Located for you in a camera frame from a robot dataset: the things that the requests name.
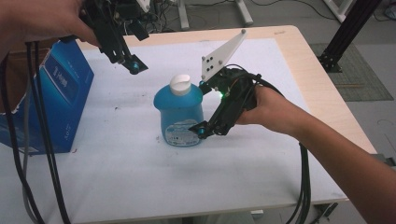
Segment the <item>floor mat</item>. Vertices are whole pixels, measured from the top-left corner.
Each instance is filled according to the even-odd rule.
[[[312,44],[311,49],[320,56],[328,44]],[[393,97],[376,76],[370,65],[351,44],[338,62],[341,73],[328,73],[344,101],[393,101]]]

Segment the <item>open box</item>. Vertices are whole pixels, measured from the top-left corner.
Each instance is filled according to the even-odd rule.
[[[55,153],[69,152],[92,84],[93,72],[75,41],[57,42],[51,49],[40,49],[39,55],[42,62],[39,68],[41,86],[53,149]],[[7,92],[18,146],[24,148],[23,119],[28,111],[29,154],[44,154],[32,94],[29,94],[28,108],[25,108],[27,74],[26,52],[11,52],[7,62]],[[3,102],[0,101],[0,142],[11,146],[4,112]]]

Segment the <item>human hand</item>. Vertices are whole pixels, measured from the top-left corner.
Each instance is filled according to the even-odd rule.
[[[39,41],[76,35],[99,46],[92,29],[78,16],[83,0],[0,0],[18,40]]]
[[[289,135],[295,133],[311,116],[279,93],[257,86],[255,89],[257,106],[244,111],[237,124],[260,124],[265,128]]]

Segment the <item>bottle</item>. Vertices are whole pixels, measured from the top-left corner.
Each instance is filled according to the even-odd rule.
[[[201,90],[191,84],[189,75],[174,76],[170,84],[154,97],[154,106],[161,112],[161,129],[166,143],[175,147],[191,147],[201,140],[189,128],[204,120]]]

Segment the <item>white triangular bracket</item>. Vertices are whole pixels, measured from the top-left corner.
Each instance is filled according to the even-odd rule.
[[[242,44],[247,34],[247,31],[243,29],[240,34],[234,36],[207,56],[202,57],[202,81],[208,81],[224,67]]]
[[[143,9],[143,11],[149,11],[149,0],[136,0],[139,6]]]

